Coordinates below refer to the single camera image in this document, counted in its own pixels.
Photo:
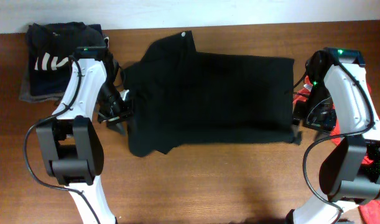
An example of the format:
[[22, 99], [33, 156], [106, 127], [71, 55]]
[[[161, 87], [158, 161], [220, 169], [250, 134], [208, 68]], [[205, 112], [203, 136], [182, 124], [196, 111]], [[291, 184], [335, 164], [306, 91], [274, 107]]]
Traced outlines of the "black polo shirt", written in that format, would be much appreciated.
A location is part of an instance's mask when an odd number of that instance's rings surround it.
[[130, 152], [184, 144], [295, 143], [294, 60], [199, 52], [191, 31], [153, 42], [123, 71], [133, 99]]

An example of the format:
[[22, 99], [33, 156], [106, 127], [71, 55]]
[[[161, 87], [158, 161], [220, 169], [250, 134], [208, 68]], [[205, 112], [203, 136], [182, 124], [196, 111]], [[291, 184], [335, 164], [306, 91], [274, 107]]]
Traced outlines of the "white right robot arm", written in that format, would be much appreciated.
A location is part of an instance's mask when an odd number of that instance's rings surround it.
[[[294, 124], [314, 129], [320, 137], [306, 149], [302, 172], [312, 196], [291, 210], [286, 223], [339, 223], [342, 214], [380, 200], [380, 119], [366, 81], [359, 50], [325, 47], [305, 64], [311, 90], [295, 103]], [[319, 188], [307, 175], [311, 150], [328, 140], [339, 144], [322, 162]]]

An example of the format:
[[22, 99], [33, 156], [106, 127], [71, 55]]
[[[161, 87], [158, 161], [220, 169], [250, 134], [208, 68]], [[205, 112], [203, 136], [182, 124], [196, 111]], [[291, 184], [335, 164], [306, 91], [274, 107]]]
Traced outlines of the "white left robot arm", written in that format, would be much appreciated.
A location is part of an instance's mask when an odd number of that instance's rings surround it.
[[101, 183], [104, 152], [92, 117], [97, 111], [99, 123], [122, 131], [133, 100], [114, 85], [119, 65], [107, 47], [79, 47], [68, 61], [71, 77], [60, 104], [33, 126], [45, 170], [56, 178], [55, 189], [72, 196], [83, 223], [117, 223]]

